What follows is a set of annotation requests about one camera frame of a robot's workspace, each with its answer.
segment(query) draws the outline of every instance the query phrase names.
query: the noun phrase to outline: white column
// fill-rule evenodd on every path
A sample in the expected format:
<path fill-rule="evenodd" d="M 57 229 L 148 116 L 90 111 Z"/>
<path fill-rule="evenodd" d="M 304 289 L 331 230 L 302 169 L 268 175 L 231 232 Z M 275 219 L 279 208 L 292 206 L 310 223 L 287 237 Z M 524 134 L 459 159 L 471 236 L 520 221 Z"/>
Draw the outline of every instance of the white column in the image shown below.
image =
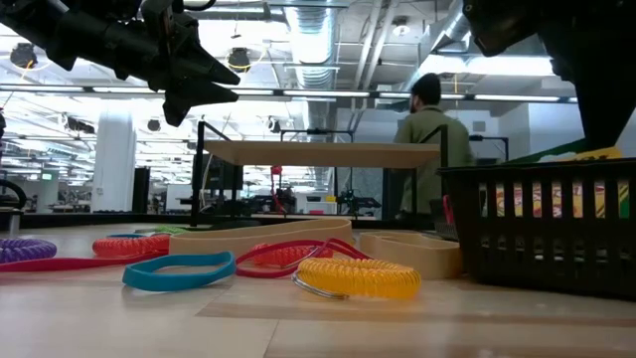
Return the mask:
<path fill-rule="evenodd" d="M 52 213 L 50 205 L 58 202 L 58 191 L 60 189 L 60 172 L 57 170 L 42 170 L 40 182 L 38 183 L 38 213 Z"/>
<path fill-rule="evenodd" d="M 132 209 L 136 127 L 126 103 L 111 103 L 99 115 L 92 211 Z"/>

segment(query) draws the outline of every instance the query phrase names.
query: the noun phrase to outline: metal key ring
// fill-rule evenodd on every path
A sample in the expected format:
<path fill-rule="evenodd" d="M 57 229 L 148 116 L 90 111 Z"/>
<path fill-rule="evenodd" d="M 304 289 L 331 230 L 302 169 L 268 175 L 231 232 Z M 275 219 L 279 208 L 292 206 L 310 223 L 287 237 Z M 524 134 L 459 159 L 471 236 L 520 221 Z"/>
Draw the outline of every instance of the metal key ring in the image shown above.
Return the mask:
<path fill-rule="evenodd" d="M 294 272 L 291 275 L 291 281 L 294 282 L 300 288 L 302 288 L 302 289 L 304 289 L 306 291 L 309 291 L 311 293 L 317 294 L 317 295 L 319 295 L 321 297 L 332 298 L 332 299 L 347 299 L 347 298 L 349 298 L 349 295 L 347 295 L 347 294 L 329 292 L 329 291 L 326 291 L 324 289 L 316 288 L 316 287 L 312 286 L 309 283 L 306 283 L 305 281 L 300 279 L 300 277 L 298 277 L 298 271 Z"/>

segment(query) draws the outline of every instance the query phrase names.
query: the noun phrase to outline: basket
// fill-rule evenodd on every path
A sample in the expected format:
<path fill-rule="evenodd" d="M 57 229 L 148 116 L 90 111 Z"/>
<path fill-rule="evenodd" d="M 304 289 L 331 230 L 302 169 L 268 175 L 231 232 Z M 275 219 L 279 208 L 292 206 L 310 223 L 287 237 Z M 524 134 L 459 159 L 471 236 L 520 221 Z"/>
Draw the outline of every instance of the basket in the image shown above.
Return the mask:
<path fill-rule="evenodd" d="M 464 267 L 476 280 L 636 298 L 636 160 L 439 173 Z"/>

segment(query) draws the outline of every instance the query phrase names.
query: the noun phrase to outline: man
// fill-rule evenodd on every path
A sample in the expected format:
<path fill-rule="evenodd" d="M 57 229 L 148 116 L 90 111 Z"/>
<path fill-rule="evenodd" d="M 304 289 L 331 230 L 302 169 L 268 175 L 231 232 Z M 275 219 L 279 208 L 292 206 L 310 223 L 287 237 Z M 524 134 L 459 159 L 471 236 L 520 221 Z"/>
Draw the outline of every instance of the man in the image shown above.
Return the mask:
<path fill-rule="evenodd" d="M 410 115 L 397 131 L 395 143 L 419 143 L 437 126 L 448 125 L 448 165 L 473 165 L 473 155 L 468 141 L 468 130 L 456 119 L 444 114 L 439 108 L 441 83 L 436 74 L 427 74 L 413 85 L 410 91 Z M 439 143 L 439 134 L 428 143 Z M 430 200 L 441 199 L 441 178 L 436 170 L 440 161 L 436 159 L 417 170 L 417 213 L 430 214 Z M 412 213 L 410 176 L 404 181 L 401 209 Z"/>

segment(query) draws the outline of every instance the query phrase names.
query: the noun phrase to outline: green shirt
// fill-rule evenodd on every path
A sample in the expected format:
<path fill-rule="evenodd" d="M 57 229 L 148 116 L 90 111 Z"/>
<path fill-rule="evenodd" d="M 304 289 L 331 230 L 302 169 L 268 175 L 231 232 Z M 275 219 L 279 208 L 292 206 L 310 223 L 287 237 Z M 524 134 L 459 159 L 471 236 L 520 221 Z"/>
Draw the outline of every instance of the green shirt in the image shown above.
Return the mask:
<path fill-rule="evenodd" d="M 448 125 L 448 165 L 471 166 L 474 163 L 468 130 L 459 120 L 444 114 L 439 107 L 429 105 L 421 111 L 409 115 L 402 127 L 397 131 L 395 143 L 419 143 L 433 129 L 441 124 Z M 439 144 L 439 134 L 428 141 Z M 436 174 L 440 160 L 435 159 L 417 170 L 417 212 L 430 213 L 430 200 L 441 198 L 441 178 Z M 401 199 L 401 209 L 412 212 L 411 209 L 410 175 L 404 181 L 404 191 Z"/>

